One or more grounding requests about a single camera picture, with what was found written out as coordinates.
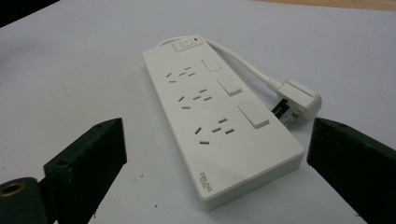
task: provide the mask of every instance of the socket hole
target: socket hole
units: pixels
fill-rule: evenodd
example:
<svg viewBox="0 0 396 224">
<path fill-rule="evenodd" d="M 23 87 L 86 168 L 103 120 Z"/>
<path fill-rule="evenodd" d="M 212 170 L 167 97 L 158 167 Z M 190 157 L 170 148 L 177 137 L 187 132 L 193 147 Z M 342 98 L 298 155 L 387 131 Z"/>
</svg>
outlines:
<svg viewBox="0 0 396 224">
<path fill-rule="evenodd" d="M 201 131 L 201 127 L 199 127 L 198 129 L 197 129 L 197 131 L 195 131 L 195 134 L 198 134 L 200 131 Z"/>
<path fill-rule="evenodd" d="M 233 129 L 230 129 L 230 130 L 226 131 L 225 133 L 226 134 L 233 133 Z"/>
<path fill-rule="evenodd" d="M 216 133 L 216 132 L 218 132 L 220 130 L 221 130 L 221 128 L 214 129 L 214 130 L 212 130 L 212 133 Z"/>
<path fill-rule="evenodd" d="M 222 123 L 222 122 L 225 122 L 225 121 L 227 121 L 227 119 L 221 119 L 221 120 L 219 120 L 219 123 Z"/>
</svg>

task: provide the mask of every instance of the white power strip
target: white power strip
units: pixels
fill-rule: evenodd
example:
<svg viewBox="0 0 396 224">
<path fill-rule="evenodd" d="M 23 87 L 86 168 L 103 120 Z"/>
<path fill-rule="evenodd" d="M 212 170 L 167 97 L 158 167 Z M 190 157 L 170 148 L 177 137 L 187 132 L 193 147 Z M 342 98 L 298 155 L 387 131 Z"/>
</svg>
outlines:
<svg viewBox="0 0 396 224">
<path fill-rule="evenodd" d="M 206 211 L 298 169 L 303 147 L 203 38 L 143 57 Z"/>
</svg>

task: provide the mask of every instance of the white plug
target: white plug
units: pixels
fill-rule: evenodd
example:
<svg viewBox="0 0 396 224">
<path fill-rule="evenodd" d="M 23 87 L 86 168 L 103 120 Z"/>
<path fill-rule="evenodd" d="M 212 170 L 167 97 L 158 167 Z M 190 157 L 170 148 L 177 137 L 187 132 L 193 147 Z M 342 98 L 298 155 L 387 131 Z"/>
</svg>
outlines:
<svg viewBox="0 0 396 224">
<path fill-rule="evenodd" d="M 290 126 L 298 117 L 311 120 L 321 109 L 322 100 L 320 95 L 307 88 L 300 82 L 287 79 L 277 89 L 276 94 L 279 99 L 286 99 L 292 110 L 291 116 L 285 122 L 285 126 Z"/>
</svg>

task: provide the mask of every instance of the white cable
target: white cable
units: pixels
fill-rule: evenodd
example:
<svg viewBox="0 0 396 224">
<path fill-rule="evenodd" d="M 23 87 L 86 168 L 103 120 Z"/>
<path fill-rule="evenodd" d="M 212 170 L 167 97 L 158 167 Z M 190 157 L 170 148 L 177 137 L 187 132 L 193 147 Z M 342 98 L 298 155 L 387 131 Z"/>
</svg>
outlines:
<svg viewBox="0 0 396 224">
<path fill-rule="evenodd" d="M 265 75 L 264 73 L 262 73 L 259 69 L 257 69 L 255 66 L 253 66 L 251 63 L 246 61 L 244 58 L 242 58 L 239 54 L 232 51 L 231 49 L 227 49 L 226 47 L 222 46 L 221 44 L 219 44 L 213 40 L 210 40 L 210 39 L 205 38 L 205 41 L 211 47 L 218 49 L 218 50 L 230 55 L 235 60 L 237 60 L 239 63 L 244 65 L 248 71 L 250 71 L 251 73 L 253 73 L 253 75 L 255 75 L 256 77 L 261 79 L 263 82 L 265 82 L 271 90 L 277 91 L 279 89 L 279 87 L 282 85 L 282 83 L 280 83 L 280 82 L 276 81 L 275 79 L 270 78 L 267 75 Z"/>
</svg>

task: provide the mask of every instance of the logo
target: logo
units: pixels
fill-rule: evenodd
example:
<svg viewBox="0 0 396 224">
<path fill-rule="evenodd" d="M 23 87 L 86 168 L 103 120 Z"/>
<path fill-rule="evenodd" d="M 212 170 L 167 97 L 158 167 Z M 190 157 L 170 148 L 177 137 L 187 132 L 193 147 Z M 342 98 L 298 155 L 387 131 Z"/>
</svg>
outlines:
<svg viewBox="0 0 396 224">
<path fill-rule="evenodd" d="M 201 173 L 201 177 L 199 177 L 199 180 L 201 181 L 202 187 L 207 190 L 207 192 L 212 191 L 212 188 L 210 187 L 209 181 L 207 181 L 206 175 L 204 172 Z"/>
</svg>

